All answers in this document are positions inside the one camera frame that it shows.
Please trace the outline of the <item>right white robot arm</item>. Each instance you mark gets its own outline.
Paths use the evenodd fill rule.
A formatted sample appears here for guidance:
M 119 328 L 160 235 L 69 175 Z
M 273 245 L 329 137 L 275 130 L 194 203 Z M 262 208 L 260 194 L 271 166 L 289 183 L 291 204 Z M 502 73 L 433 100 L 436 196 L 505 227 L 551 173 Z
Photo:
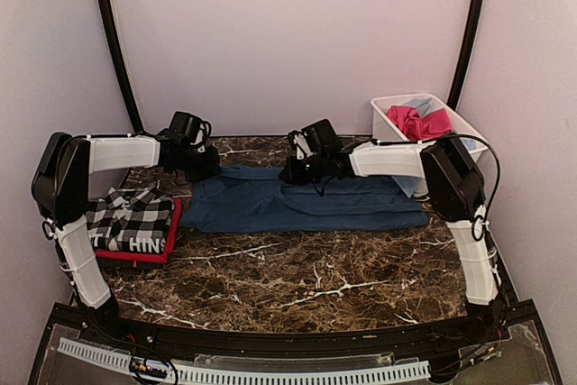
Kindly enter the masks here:
M 448 133 L 419 142 L 370 139 L 353 147 L 322 151 L 313 149 L 303 134 L 296 133 L 295 153 L 286 158 L 279 178 L 294 185 L 373 176 L 422 179 L 430 206 L 455 240 L 468 303 L 487 307 L 497 299 L 501 286 L 487 221 L 491 200 L 485 197 L 484 177 L 463 144 L 465 137 Z

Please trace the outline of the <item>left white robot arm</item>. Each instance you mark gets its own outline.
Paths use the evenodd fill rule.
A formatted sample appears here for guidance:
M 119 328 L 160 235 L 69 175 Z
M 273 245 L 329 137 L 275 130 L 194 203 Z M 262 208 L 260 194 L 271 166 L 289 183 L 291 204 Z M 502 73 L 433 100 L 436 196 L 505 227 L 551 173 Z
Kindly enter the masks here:
M 89 178 L 98 172 L 152 167 L 180 170 L 189 182 L 221 171 L 214 145 L 199 147 L 165 136 L 57 132 L 47 142 L 32 180 L 32 197 L 56 239 L 79 303 L 86 307 L 99 309 L 112 297 L 88 239 Z

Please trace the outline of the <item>black white plaid shirt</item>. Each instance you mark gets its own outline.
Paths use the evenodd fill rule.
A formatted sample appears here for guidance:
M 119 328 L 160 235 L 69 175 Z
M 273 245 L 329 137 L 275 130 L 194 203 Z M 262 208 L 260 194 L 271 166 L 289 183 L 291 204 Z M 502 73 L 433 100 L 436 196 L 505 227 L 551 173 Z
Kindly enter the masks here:
M 161 254 L 174 209 L 173 199 L 156 188 L 110 188 L 87 202 L 88 239 L 96 250 Z

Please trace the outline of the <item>blue garment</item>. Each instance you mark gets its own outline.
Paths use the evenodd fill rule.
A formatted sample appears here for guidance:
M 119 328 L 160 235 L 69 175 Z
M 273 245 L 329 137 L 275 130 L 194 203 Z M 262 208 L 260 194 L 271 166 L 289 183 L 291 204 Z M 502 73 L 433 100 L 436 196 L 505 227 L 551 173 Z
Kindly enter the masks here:
M 420 203 L 390 177 L 332 180 L 319 195 L 313 186 L 290 185 L 279 168 L 223 167 L 193 185 L 183 228 L 202 233 L 389 231 L 426 226 Z

